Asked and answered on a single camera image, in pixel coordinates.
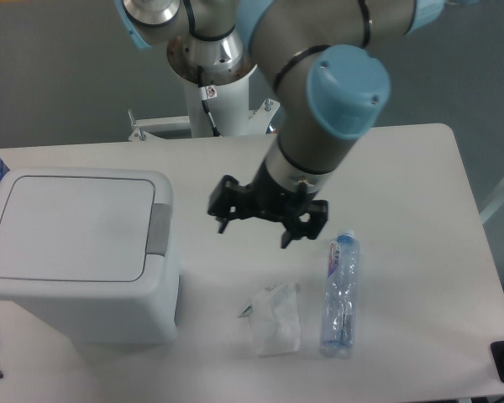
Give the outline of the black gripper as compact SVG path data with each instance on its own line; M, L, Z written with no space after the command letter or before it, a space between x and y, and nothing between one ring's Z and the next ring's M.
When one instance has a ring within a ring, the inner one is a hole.
M278 184L265 165L247 186L225 175L209 197L207 214L219 222L218 233L223 233L230 221L252 217L252 212L256 217L282 222L282 249L294 240L315 240L328 221L328 202L314 201L317 192L307 178L290 182L290 189Z

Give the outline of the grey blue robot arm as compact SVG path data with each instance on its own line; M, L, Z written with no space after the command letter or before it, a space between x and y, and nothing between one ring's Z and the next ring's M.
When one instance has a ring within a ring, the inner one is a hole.
M441 1L117 1L134 44L166 44L190 89L197 136L249 129L248 79L261 71L287 117L254 179L226 175L208 213L221 226L257 217L284 226L288 245L315 239L328 220L318 193L375 124L391 93L370 44L432 23Z

